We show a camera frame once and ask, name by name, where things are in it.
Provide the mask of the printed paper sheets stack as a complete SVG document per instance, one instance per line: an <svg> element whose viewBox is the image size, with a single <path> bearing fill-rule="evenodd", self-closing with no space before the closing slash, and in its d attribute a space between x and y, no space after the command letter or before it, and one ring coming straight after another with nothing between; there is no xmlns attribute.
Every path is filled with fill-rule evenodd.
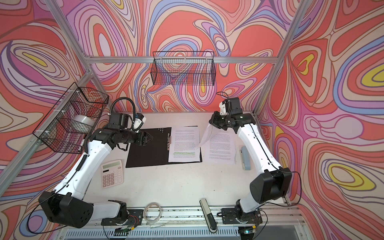
<svg viewBox="0 0 384 240"><path fill-rule="evenodd" d="M169 163L200 163L201 149L198 126L172 127Z"/></svg>

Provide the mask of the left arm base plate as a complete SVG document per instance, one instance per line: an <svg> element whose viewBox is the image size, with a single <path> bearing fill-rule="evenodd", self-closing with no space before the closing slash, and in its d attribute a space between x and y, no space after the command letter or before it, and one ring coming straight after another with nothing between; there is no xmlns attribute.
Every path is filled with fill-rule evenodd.
<svg viewBox="0 0 384 240"><path fill-rule="evenodd" d="M119 211L114 218L102 219L102 226L131 226L136 227L141 225L143 220L144 210L142 209L125 209Z"/></svg>

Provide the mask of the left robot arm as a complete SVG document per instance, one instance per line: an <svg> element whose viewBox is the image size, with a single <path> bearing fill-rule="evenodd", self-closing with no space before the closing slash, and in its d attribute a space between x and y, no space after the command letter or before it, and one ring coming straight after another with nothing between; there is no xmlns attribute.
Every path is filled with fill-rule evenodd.
<svg viewBox="0 0 384 240"><path fill-rule="evenodd" d="M51 192L43 192L39 204L51 223L82 228L90 221L102 220L115 225L124 224L129 214L127 204L112 200L104 203L84 201L89 184L111 151L121 144L145 146L153 138L141 128L146 117L110 112L109 122L85 137L84 153L68 175Z"/></svg>

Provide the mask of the white and black file folder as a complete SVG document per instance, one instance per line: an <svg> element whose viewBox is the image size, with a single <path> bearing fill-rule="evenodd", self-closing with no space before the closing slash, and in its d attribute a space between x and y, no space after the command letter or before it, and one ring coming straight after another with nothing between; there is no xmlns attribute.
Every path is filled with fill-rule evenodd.
<svg viewBox="0 0 384 240"><path fill-rule="evenodd" d="M172 128L144 129L153 136L146 146L130 144L126 168L171 165L167 151L167 136Z"/></svg>

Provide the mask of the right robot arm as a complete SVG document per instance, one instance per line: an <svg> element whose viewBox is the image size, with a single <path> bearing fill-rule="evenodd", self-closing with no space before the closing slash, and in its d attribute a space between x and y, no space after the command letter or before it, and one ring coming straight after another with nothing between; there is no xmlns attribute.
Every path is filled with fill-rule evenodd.
<svg viewBox="0 0 384 240"><path fill-rule="evenodd" d="M293 173L275 159L260 134L256 119L252 114L243 112L239 98L227 98L219 107L220 110L215 111L209 120L210 125L224 131L234 130L256 167L256 178L250 183L250 193L235 205L237 220L247 223L260 207L286 196Z"/></svg>

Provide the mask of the metal folder clip mechanism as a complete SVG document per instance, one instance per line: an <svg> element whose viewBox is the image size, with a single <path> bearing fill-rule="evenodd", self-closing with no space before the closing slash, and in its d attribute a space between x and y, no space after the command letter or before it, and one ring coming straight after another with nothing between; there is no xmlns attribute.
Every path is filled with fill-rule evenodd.
<svg viewBox="0 0 384 240"><path fill-rule="evenodd" d="M167 151L170 151L170 147L171 147L171 134L168 133L168 136L167 136Z"/></svg>

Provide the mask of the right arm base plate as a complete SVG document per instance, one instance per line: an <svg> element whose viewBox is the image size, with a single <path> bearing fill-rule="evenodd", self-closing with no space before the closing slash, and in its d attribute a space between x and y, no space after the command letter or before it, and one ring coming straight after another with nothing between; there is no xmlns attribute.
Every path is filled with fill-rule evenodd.
<svg viewBox="0 0 384 240"><path fill-rule="evenodd" d="M259 210L250 213L244 213L240 207L222 208L217 217L222 218L223 224L253 224L258 226L263 222Z"/></svg>

